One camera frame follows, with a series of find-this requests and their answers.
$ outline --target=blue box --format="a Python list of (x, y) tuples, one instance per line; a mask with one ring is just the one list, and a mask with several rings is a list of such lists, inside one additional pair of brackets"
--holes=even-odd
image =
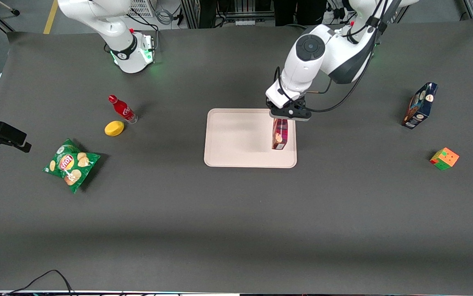
[(434, 97), (437, 92), (437, 84), (428, 82), (414, 96), (411, 97), (406, 115), (402, 120), (402, 126), (411, 130), (430, 116)]

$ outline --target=bottle cap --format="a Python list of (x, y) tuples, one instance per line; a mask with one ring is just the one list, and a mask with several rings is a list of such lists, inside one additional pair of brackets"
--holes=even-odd
[(122, 133), (124, 128), (125, 124), (122, 121), (115, 120), (105, 126), (105, 134), (114, 137)]
[(114, 104), (118, 101), (118, 98), (114, 95), (110, 95), (108, 96), (108, 100), (110, 101), (110, 103)]

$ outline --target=yellow floor line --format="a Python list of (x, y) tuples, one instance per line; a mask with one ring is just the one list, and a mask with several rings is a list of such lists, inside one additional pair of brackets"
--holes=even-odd
[(46, 20), (46, 25), (44, 26), (43, 34), (50, 34), (50, 30), (52, 29), (52, 24), (54, 23), (55, 13), (58, 11), (58, 0), (54, 0), (52, 3), (52, 8), (50, 8), (50, 14), (48, 15), (48, 19)]

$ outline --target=red box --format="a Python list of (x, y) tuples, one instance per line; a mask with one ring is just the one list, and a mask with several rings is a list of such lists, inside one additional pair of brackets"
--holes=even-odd
[(272, 149), (282, 150), (287, 144), (287, 119), (274, 118), (272, 122)]

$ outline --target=orange cube face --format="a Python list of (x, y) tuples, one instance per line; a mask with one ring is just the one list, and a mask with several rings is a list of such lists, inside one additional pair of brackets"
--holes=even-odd
[(459, 156), (456, 153), (446, 147), (442, 150), (441, 155), (439, 155), (439, 159), (451, 167), (454, 166), (458, 158)]

